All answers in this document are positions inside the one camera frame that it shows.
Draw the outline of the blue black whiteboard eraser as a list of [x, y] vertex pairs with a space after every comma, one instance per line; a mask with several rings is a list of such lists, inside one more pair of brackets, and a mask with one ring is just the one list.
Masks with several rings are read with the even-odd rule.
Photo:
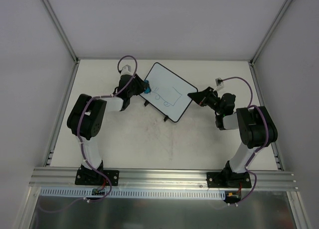
[[150, 84], [148, 80], [144, 80], [144, 86], [145, 86], [144, 93], [149, 94], [151, 92], [151, 88], [150, 88]]

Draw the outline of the white whiteboard black frame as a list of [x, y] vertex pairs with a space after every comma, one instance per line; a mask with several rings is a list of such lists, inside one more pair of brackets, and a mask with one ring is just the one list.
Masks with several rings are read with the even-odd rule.
[[189, 107], [192, 99], [189, 93], [197, 93], [198, 88], [162, 65], [153, 64], [148, 72], [150, 92], [140, 96], [161, 112], [165, 119], [178, 122]]

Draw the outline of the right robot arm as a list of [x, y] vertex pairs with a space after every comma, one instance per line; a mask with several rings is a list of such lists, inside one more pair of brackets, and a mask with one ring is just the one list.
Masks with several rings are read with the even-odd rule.
[[188, 96], [199, 106], [208, 106], [215, 111], [219, 130], [238, 129], [241, 139], [235, 155], [226, 162], [221, 172], [206, 173], [208, 188], [251, 188], [249, 165], [259, 151], [278, 138], [267, 109], [258, 106], [236, 109], [234, 94], [225, 93], [219, 97], [211, 87]]

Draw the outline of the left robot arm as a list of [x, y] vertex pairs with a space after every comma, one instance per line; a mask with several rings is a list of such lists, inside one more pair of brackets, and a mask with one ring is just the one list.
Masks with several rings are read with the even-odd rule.
[[104, 171], [98, 143], [94, 139], [99, 133], [105, 112], [121, 112], [129, 106], [131, 97], [151, 91], [148, 80], [138, 75], [124, 74], [111, 96], [92, 97], [81, 94], [68, 119], [67, 127], [77, 137], [83, 161], [77, 171], [76, 185], [117, 185], [117, 173]]

